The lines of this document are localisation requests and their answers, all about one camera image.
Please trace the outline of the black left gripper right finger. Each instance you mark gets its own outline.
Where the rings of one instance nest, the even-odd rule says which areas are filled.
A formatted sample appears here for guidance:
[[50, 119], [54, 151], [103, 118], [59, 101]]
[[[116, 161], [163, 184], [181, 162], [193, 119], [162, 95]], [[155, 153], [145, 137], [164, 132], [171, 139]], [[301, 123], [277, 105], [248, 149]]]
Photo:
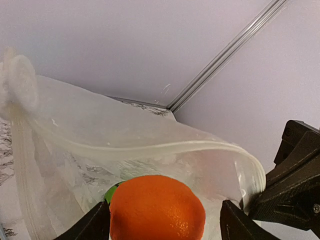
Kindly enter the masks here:
[[251, 220], [230, 200], [222, 202], [219, 223], [222, 240], [279, 240]]

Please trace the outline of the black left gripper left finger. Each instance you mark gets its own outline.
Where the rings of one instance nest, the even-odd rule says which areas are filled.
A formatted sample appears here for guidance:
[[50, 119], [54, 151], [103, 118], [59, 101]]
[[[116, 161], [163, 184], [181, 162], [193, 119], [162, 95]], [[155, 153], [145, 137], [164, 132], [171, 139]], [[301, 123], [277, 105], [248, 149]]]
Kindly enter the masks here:
[[54, 240], [108, 240], [110, 219], [109, 204], [107, 201], [100, 201], [69, 230]]

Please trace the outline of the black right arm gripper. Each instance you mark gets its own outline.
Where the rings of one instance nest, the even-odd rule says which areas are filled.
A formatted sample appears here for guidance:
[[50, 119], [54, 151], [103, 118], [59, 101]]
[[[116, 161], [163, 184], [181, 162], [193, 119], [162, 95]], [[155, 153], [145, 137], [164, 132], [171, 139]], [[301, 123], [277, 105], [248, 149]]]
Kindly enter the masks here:
[[313, 232], [320, 230], [320, 175], [296, 173], [320, 149], [320, 130], [300, 120], [289, 120], [275, 156], [275, 167], [266, 175], [266, 190], [252, 206], [249, 217]]

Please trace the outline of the orange toy orange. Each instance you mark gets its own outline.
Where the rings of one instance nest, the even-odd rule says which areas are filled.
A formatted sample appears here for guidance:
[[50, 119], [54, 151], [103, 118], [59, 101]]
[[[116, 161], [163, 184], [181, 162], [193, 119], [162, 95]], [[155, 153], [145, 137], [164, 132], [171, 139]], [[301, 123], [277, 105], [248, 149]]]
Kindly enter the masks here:
[[113, 240], [200, 240], [206, 212], [184, 183], [145, 175], [121, 183], [110, 199]]

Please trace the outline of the clear zip top bag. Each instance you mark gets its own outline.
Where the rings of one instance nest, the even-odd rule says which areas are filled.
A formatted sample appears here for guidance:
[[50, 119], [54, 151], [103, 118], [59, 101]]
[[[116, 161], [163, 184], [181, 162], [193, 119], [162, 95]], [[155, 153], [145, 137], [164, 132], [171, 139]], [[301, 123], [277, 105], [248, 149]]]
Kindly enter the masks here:
[[266, 187], [261, 163], [210, 133], [37, 75], [9, 47], [0, 64], [0, 114], [10, 120], [18, 199], [29, 236], [52, 240], [116, 184], [163, 175], [206, 211], [203, 238], [221, 238], [222, 202], [245, 213]]

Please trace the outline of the green toy watermelon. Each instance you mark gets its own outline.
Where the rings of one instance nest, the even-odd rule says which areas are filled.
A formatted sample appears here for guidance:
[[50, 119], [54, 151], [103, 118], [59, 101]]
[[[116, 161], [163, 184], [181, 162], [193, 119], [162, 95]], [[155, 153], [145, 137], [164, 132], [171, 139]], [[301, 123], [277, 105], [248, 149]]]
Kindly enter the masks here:
[[124, 181], [118, 182], [114, 184], [111, 188], [109, 188], [106, 193], [104, 194], [103, 199], [107, 202], [108, 205], [110, 205], [112, 197], [116, 191], [116, 189], [122, 184]]

